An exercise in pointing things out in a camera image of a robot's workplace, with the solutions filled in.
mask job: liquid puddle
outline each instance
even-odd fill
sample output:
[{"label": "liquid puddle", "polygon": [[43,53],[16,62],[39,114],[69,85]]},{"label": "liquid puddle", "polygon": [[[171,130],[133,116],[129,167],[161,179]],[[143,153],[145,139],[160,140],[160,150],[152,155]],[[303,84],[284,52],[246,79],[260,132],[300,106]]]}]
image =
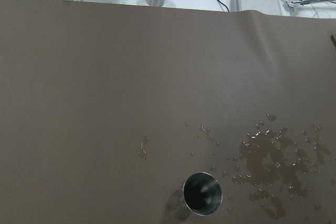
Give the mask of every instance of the liquid puddle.
[{"label": "liquid puddle", "polygon": [[[275,115],[267,114],[270,122],[277,119]],[[329,149],[321,143],[320,132],[322,127],[311,125],[313,132],[301,131],[303,136],[303,148],[298,147],[298,143],[287,136],[288,130],[283,127],[277,131],[271,129],[259,130],[264,124],[256,125],[258,132],[247,133],[247,140],[242,141],[239,147],[239,159],[245,161],[247,173],[232,176],[232,182],[236,185],[245,183],[254,186],[270,186],[276,182],[281,182],[280,193],[287,192],[289,200],[294,201],[295,195],[305,198],[310,188],[305,188],[300,181],[299,173],[320,174],[320,165],[326,162],[331,163],[332,157]],[[311,161],[310,156],[305,148],[313,148],[316,155],[316,162]],[[236,172],[240,172],[240,166],[234,166]],[[330,180],[331,185],[336,184],[336,179]],[[279,197],[270,195],[265,189],[252,191],[248,195],[249,200],[257,202],[263,200],[261,206],[266,214],[274,220],[284,218],[286,211]],[[321,206],[314,206],[315,210],[320,210]]]}]

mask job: water spill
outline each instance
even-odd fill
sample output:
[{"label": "water spill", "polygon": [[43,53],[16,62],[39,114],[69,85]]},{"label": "water spill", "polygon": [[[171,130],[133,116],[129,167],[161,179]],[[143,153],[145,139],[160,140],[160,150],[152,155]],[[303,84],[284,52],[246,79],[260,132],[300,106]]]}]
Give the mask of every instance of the water spill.
[{"label": "water spill", "polygon": [[315,143],[314,150],[315,150],[315,153],[316,153],[317,161],[321,165],[325,165],[326,164],[326,160],[325,160],[324,156],[331,154],[330,151],[329,151],[329,149],[325,145],[323,145],[321,143]]},{"label": "water spill", "polygon": [[314,209],[315,209],[316,211],[321,210],[321,208],[322,208],[322,207],[321,207],[320,205],[318,205],[318,206],[317,206],[317,205],[314,205]]},{"label": "water spill", "polygon": [[275,212],[268,207],[265,206],[265,204],[261,204],[262,208],[265,210],[265,212],[275,220],[278,220],[280,218],[283,218],[286,216],[286,212],[283,209],[282,203],[280,199],[274,195],[271,196],[271,202],[272,205],[277,209]]},{"label": "water spill", "polygon": [[141,138],[141,146],[140,146],[140,150],[138,151],[139,158],[142,158],[144,160],[147,159],[147,152],[146,152],[145,148],[146,148],[146,144],[149,141],[150,141],[150,138],[148,136],[143,136]]},{"label": "water spill", "polygon": [[[297,172],[308,172],[305,152],[298,149],[299,158],[293,163],[289,163],[281,148],[275,145],[274,139],[285,149],[294,145],[293,140],[286,137],[286,128],[282,128],[278,132],[278,136],[276,136],[276,132],[271,130],[247,134],[248,140],[240,144],[239,150],[246,159],[246,168],[250,175],[234,176],[232,181],[235,184],[247,182],[252,185],[272,185],[281,179],[283,184],[291,184],[293,194],[305,197],[308,190],[302,188],[302,182],[297,176]],[[265,162],[267,157],[270,157],[272,163]]]},{"label": "water spill", "polygon": [[201,127],[199,128],[199,131],[205,135],[209,136],[211,129],[209,127],[204,127],[204,124],[201,124]]},{"label": "water spill", "polygon": [[235,166],[235,171],[238,172],[238,173],[240,173],[240,166],[239,165]]},{"label": "water spill", "polygon": [[277,119],[277,117],[276,117],[275,115],[271,115],[271,114],[269,114],[269,113],[267,113],[266,116],[267,116],[267,119],[268,119],[270,122],[274,122],[274,121]]},{"label": "water spill", "polygon": [[259,200],[259,196],[255,193],[255,192],[250,192],[250,194],[248,195],[249,200],[253,201],[253,202],[257,202]]},{"label": "water spill", "polygon": [[232,208],[229,207],[229,208],[227,209],[227,212],[228,212],[229,215],[233,214]]},{"label": "water spill", "polygon": [[266,199],[270,197],[270,194],[266,189],[259,189],[257,190],[257,195],[260,199]]}]

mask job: metal rod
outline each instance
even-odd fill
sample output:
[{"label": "metal rod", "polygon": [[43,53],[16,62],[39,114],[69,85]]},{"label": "metal rod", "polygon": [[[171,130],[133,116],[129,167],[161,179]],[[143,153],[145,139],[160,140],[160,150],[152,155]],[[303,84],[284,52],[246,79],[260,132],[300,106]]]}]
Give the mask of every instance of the metal rod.
[{"label": "metal rod", "polygon": [[308,5],[308,4],[314,4],[314,3],[321,3],[321,2],[329,2],[333,0],[298,0],[298,1],[292,1],[292,4],[300,4],[300,5]]}]

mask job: cup rim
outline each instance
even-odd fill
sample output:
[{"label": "cup rim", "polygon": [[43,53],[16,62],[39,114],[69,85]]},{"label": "cup rim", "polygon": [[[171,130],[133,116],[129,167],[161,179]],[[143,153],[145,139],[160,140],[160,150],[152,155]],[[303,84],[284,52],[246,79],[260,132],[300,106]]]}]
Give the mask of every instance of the cup rim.
[{"label": "cup rim", "polygon": [[[216,181],[217,182],[217,184],[219,185],[219,188],[220,188],[220,203],[218,204],[218,207],[216,208],[216,210],[220,207],[220,205],[222,204],[222,202],[223,202],[223,193],[222,193],[222,189],[221,189],[221,187],[220,187],[220,184],[219,184],[219,182],[215,179],[215,177],[214,176],[212,176],[211,174],[209,174],[209,173],[206,173],[206,172],[198,172],[198,173],[194,173],[193,175],[191,175],[191,176],[189,176],[187,179],[186,179],[186,181],[184,182],[184,184],[183,184],[183,188],[182,188],[182,194],[183,194],[183,198],[184,198],[184,187],[185,187],[185,183],[188,181],[188,179],[189,178],[191,178],[192,176],[194,176],[194,175],[196,175],[196,174],[206,174],[206,175],[208,175],[208,176],[210,176],[214,181]],[[209,215],[212,215],[215,211],[213,211],[211,214],[208,214],[208,215],[206,215],[206,214],[200,214],[200,213],[198,213],[198,212],[195,212],[193,209],[191,209],[190,207],[189,207],[189,205],[185,202],[185,199],[184,199],[184,203],[185,203],[185,205],[186,205],[186,207],[191,211],[191,212],[193,212],[194,214],[196,214],[196,215],[199,215],[199,216],[209,216]]]}]

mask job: brown paper sheet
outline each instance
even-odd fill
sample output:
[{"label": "brown paper sheet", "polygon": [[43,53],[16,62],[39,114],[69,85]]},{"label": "brown paper sheet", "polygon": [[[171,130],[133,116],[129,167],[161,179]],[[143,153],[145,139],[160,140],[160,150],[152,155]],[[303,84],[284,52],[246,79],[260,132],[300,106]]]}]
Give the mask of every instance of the brown paper sheet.
[{"label": "brown paper sheet", "polygon": [[[0,0],[0,30],[0,223],[180,223],[167,200],[201,171],[223,203],[184,223],[336,223],[333,19]],[[283,127],[307,172],[235,184],[246,133]]]}]

